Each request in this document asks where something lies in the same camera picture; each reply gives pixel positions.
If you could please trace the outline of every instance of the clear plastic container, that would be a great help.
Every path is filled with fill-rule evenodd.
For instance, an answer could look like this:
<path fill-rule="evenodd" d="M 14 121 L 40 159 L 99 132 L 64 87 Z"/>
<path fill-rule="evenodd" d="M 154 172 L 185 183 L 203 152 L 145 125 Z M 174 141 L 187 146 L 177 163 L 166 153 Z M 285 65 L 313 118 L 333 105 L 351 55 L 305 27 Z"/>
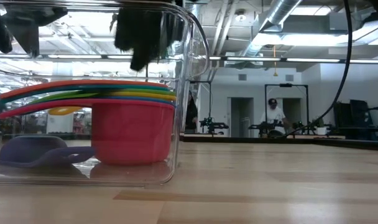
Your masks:
<path fill-rule="evenodd" d="M 183 24 L 182 40 L 139 72 L 129 69 L 132 52 L 49 54 L 40 44 L 36 59 L 0 53 L 0 65 L 33 71 L 41 65 L 44 72 L 16 73 L 0 67 L 0 184 L 143 186 L 169 181 L 177 165 L 179 133 L 185 119 L 185 80 L 201 75 L 209 64 L 208 46 L 196 17 L 162 2 L 0 4 L 6 6 L 7 13 L 64 7 L 69 11 L 67 16 L 80 13 L 89 19 L 97 14 L 111 16 L 121 7 L 159 13 L 161 40 L 165 38 L 166 17 L 169 22 Z M 63 18 L 52 24 L 63 25 Z M 195 28 L 202 40 L 193 41 Z M 204 55 L 198 55 L 201 41 Z M 194 58 L 204 60 L 202 69 L 193 71 Z M 116 72 L 116 67 L 128 69 L 122 73 Z"/>

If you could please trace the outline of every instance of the white shirt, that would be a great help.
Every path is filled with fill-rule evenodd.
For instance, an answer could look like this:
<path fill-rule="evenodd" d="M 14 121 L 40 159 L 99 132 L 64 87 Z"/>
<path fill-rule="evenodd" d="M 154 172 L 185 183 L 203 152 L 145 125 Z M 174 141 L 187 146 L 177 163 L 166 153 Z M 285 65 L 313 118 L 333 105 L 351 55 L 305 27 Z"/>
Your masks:
<path fill-rule="evenodd" d="M 283 110 L 280 109 L 278 106 L 276 106 L 276 108 L 274 110 L 272 110 L 269 106 L 267 108 L 267 114 L 268 114 L 268 124 L 273 124 L 275 120 L 277 120 L 277 122 L 282 122 L 283 123 L 283 118 L 285 118 L 286 116 L 284 115 L 283 113 Z M 262 118 L 260 120 L 260 122 L 264 122 L 265 121 L 265 112 L 262 114 Z M 276 131 L 280 131 L 281 133 L 285 133 L 285 130 L 283 127 L 275 127 L 275 130 Z"/>

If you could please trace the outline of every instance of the doorway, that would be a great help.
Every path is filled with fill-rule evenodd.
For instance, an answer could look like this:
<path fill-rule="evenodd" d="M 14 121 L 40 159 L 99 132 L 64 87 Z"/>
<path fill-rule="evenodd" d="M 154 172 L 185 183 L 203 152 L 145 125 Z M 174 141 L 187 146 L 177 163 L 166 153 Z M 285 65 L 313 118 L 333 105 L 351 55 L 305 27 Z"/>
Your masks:
<path fill-rule="evenodd" d="M 300 98 L 283 98 L 283 113 L 286 118 L 292 122 L 297 123 L 301 121 L 301 99 Z"/>
<path fill-rule="evenodd" d="M 253 98 L 228 98 L 229 137 L 251 138 L 248 127 L 254 119 Z"/>

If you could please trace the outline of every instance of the wooden table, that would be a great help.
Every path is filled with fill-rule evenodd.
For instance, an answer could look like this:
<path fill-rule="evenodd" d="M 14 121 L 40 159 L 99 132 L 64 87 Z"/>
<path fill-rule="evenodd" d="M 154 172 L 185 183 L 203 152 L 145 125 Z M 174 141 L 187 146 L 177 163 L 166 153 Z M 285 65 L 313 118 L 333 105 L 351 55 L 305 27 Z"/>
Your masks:
<path fill-rule="evenodd" d="M 164 185 L 0 185 L 0 224 L 378 223 L 378 151 L 186 142 L 178 158 Z"/>

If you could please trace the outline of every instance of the plastic bin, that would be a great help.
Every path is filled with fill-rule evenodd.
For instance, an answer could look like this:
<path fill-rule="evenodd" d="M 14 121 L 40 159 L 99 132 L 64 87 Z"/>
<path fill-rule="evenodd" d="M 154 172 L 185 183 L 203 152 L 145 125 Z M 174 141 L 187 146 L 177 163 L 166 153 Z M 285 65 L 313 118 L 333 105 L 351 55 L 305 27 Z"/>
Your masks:
<path fill-rule="evenodd" d="M 81 36 L 88 34 L 80 33 L 83 28 L 75 29 L 80 25 L 67 24 L 65 17 L 40 27 L 40 36 L 46 30 L 49 35 L 40 38 L 37 58 L 24 54 L 19 44 L 13 45 L 19 54 L 0 54 L 0 151 L 8 140 L 17 136 L 56 136 L 68 147 L 94 149 L 91 159 L 63 167 L 25 169 L 0 165 L 0 183 L 143 186 L 169 181 L 177 164 L 179 132 L 185 119 L 188 95 L 185 80 L 201 75 L 209 65 L 208 46 L 196 17 L 163 2 L 0 1 L 0 4 L 6 6 L 7 13 L 63 7 L 71 19 L 88 18 L 89 23 L 101 22 L 105 16 L 111 19 L 124 7 L 160 13 L 162 18 L 174 17 L 175 22 L 183 24 L 181 41 L 175 41 L 165 52 L 166 56 L 139 72 L 129 69 L 132 52 L 111 49 L 113 42 L 108 46 L 102 42 L 87 46 L 82 40 L 90 38 Z M 109 29 L 109 24 L 102 26 Z M 162 19 L 163 38 L 165 26 Z M 58 27 L 65 29 L 55 32 Z M 199 42 L 193 43 L 195 28 L 199 30 L 195 32 L 197 38 L 201 37 L 206 48 L 204 55 L 198 55 Z M 111 26 L 111 30 L 114 32 L 115 27 Z M 53 41 L 61 42 L 66 49 L 76 46 L 78 50 L 75 54 L 64 53 L 66 49 L 52 53 L 47 47 Z M 203 60 L 204 67 L 193 70 L 193 57 L 197 63 Z M 1 66 L 4 63 L 25 72 L 6 70 Z M 78 84 L 81 82 L 78 80 L 127 83 Z M 33 155 L 33 160 L 38 156 L 38 153 Z"/>

